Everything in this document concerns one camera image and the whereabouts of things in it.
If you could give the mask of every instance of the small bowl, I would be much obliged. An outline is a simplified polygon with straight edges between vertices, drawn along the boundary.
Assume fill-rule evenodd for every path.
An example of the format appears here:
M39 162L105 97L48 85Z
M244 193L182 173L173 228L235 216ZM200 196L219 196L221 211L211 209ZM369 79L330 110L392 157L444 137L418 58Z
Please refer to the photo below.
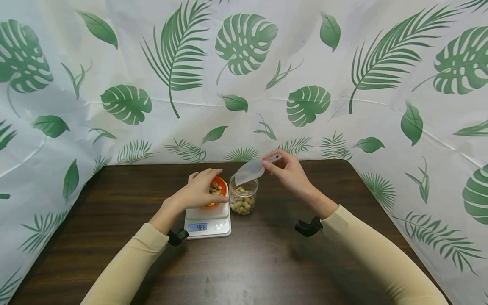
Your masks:
M214 180L212 180L212 182L214 182L214 181L217 183L218 186L222 187L222 196L227 196L227 184L225 183L225 181L220 177L215 177ZM218 206L219 204L220 203L216 203L213 206L202 206L201 209L204 209L204 210L213 209L216 206Z

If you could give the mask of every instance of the beige sleeve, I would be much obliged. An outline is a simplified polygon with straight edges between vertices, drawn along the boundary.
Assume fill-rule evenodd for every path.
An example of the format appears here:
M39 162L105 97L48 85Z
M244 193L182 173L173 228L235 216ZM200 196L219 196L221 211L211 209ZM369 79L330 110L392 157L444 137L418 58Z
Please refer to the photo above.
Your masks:
M142 225L98 277L81 305L130 304L168 240L151 224Z
M323 232L353 254L395 304L447 304L437 287L400 248L343 206L321 223Z

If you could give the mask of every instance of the white kitchen scale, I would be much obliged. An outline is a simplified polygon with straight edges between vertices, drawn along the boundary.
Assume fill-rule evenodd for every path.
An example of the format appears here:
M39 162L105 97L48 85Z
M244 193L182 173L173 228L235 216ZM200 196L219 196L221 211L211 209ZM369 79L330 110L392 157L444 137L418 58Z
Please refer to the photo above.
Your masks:
M229 236L232 232L229 202L211 209L187 209L184 229L188 240Z

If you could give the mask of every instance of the leaf-print backdrop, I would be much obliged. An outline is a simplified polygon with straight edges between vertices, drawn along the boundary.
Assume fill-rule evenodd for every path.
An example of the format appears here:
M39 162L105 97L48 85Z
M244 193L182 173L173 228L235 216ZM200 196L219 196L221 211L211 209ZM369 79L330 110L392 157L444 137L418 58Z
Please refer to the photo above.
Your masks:
M102 166L277 147L351 162L452 302L487 301L488 1L0 5L0 304Z

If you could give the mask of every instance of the white plastic scoop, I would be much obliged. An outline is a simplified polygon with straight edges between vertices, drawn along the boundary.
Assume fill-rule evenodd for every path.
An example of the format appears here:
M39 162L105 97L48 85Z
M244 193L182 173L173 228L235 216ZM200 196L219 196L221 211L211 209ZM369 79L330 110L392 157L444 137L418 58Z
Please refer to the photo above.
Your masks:
M266 159L266 161L272 163L278 161L279 159L281 159L281 154L276 154ZM251 160L248 163L241 166L241 168L239 168L239 170L237 171L234 178L236 186L249 182L253 179L257 179L261 177L263 174L264 174L264 167L261 164L261 159Z

